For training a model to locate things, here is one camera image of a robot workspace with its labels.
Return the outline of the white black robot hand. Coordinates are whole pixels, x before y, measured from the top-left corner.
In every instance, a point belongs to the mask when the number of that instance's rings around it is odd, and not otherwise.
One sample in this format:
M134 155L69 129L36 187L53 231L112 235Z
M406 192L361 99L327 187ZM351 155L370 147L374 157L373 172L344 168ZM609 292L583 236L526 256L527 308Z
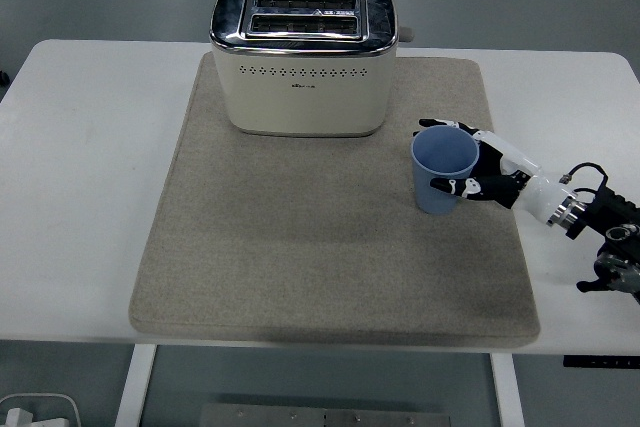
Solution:
M423 118L410 146L416 204L447 215L460 199L495 202L553 224L560 205L575 195L507 141L462 122Z

